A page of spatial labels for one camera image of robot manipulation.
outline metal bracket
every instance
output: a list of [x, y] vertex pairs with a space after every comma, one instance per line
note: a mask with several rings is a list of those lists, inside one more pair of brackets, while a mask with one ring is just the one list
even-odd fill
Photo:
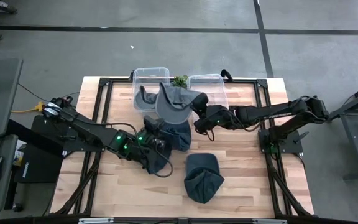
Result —
[[276, 220], [276, 219], [263, 219], [258, 218], [252, 220], [253, 224], [287, 224], [286, 220]]
[[108, 82], [110, 82], [110, 78], [100, 78], [99, 79], [99, 87], [105, 86]]
[[65, 151], [72, 152], [103, 152], [104, 148], [96, 147], [90, 144], [87, 144], [84, 140], [78, 137], [78, 133], [71, 128], [67, 131], [66, 136], [73, 136], [74, 139], [66, 140], [64, 145]]
[[78, 220], [78, 224], [103, 224], [114, 223], [114, 217], [112, 218], [81, 218]]
[[294, 131], [290, 133], [287, 137], [287, 139], [283, 142], [280, 142], [277, 147], [273, 146], [269, 141], [269, 131], [266, 130], [259, 130], [258, 132], [259, 137], [259, 145], [260, 150], [263, 153], [278, 153], [278, 150], [283, 153], [302, 153], [302, 143], [300, 142], [300, 139], [302, 136], [299, 135], [298, 131]]
[[256, 79], [256, 82], [263, 88], [268, 88], [266, 79]]
[[222, 76], [222, 78], [227, 77], [227, 80], [229, 82], [233, 82], [233, 77], [231, 77], [230, 73], [226, 69], [223, 69], [221, 71], [221, 76]]

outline black floor line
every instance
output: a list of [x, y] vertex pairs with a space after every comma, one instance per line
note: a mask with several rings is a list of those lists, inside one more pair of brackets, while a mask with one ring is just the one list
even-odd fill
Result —
[[295, 34], [295, 35], [358, 35], [358, 30], [288, 30], [265, 29], [266, 34]]
[[223, 34], [295, 34], [295, 35], [358, 35], [358, 30], [299, 30], [299, 29], [244, 29], [244, 28], [159, 28], [159, 27], [81, 27], [0, 24], [0, 30], [68, 31], [68, 32], [188, 32]]
[[264, 57], [265, 62], [265, 69], [266, 69], [266, 76], [267, 78], [273, 78], [273, 68], [272, 63], [270, 61], [270, 55], [269, 55], [269, 48], [267, 47], [267, 40], [265, 35], [265, 27], [264, 22], [262, 20], [262, 13], [260, 12], [260, 6], [259, 1], [254, 0], [254, 6], [255, 6], [255, 13], [256, 13], [256, 21], [258, 23], [259, 28], [259, 37], [260, 37], [260, 44], [262, 46], [262, 55]]
[[78, 27], [78, 26], [21, 26], [0, 25], [0, 30], [24, 31], [67, 31], [67, 32], [184, 32], [184, 33], [224, 33], [257, 34], [258, 29], [226, 28], [159, 28], [159, 27]]

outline white sticker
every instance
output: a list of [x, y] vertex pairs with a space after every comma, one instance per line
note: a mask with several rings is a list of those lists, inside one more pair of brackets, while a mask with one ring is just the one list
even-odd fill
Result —
[[51, 113], [51, 114], [53, 114], [55, 116], [58, 115], [59, 113], [56, 110], [54, 110], [53, 108], [51, 108], [51, 107], [58, 108], [59, 110], [61, 110], [61, 108], [58, 105], [56, 105], [55, 103], [49, 102], [47, 104], [47, 106], [48, 106], [48, 108], [45, 108], [45, 111], [48, 111], [49, 113]]

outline yellow cable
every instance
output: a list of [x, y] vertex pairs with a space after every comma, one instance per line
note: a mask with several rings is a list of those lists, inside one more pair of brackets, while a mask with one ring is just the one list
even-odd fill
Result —
[[35, 108], [32, 109], [28, 109], [28, 110], [24, 110], [24, 111], [11, 111], [12, 113], [27, 113], [27, 112], [31, 112], [31, 111], [35, 111]]
[[31, 112], [31, 111], [38, 111], [41, 112], [42, 111], [42, 106], [44, 105], [43, 102], [38, 102], [37, 106], [35, 106], [32, 109], [28, 109], [28, 110], [22, 110], [22, 111], [11, 111], [12, 113], [27, 113], [27, 112]]

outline gray hat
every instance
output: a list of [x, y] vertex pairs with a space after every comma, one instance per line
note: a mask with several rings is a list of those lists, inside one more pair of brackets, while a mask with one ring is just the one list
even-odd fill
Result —
[[160, 83], [158, 94], [146, 93], [145, 88], [140, 86], [135, 96], [135, 106], [139, 109], [155, 109], [166, 123], [182, 124], [192, 112], [191, 102], [200, 94], [202, 93], [198, 91], [163, 83]]
[[207, 203], [214, 197], [223, 181], [214, 154], [198, 153], [187, 157], [185, 188], [189, 198], [199, 203]]

